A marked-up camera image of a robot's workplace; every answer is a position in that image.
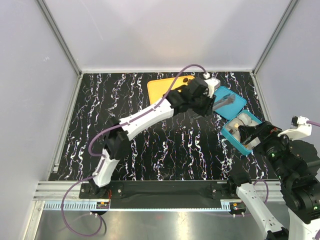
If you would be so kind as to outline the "teal tin box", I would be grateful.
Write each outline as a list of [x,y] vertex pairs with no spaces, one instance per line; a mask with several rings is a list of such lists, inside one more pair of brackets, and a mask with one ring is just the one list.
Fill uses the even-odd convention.
[[[248,114],[254,121],[258,122],[258,124],[261,124],[262,121],[259,120],[256,116],[254,116],[251,112],[249,112],[248,110],[243,110],[241,111],[239,114],[241,113],[246,113]],[[226,129],[225,129],[225,126],[226,124],[223,126],[222,130],[221,130],[221,134],[242,154],[242,155],[245,155],[245,156],[248,156],[250,154],[253,153],[253,148],[254,146],[251,146],[251,145],[242,145],[240,143],[240,141],[237,141]]]

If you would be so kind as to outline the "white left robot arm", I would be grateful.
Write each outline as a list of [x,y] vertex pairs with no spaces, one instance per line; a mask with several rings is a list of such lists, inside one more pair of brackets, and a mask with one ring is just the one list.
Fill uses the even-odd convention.
[[129,154],[131,141],[147,128],[187,110],[201,117],[210,115],[216,98],[215,91],[219,87],[220,81],[213,77],[196,77],[187,85],[170,88],[162,98],[133,115],[121,119],[110,118],[109,127],[93,138],[96,141],[103,136],[104,147],[97,154],[100,158],[98,166],[88,180],[90,192],[97,198],[103,198],[108,193],[108,185],[117,164]]

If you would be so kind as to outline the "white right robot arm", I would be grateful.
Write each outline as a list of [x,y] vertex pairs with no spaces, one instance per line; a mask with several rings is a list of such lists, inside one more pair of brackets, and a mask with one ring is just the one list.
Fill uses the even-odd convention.
[[258,139],[253,152],[271,164],[280,182],[280,192],[288,208],[289,228],[285,228],[258,196],[247,173],[229,177],[227,192],[240,198],[257,223],[264,240],[318,240],[320,238],[320,181],[316,178],[320,158],[313,144],[303,141],[312,133],[306,117],[294,116],[292,128],[282,130],[269,121],[256,126],[239,126],[244,145]]

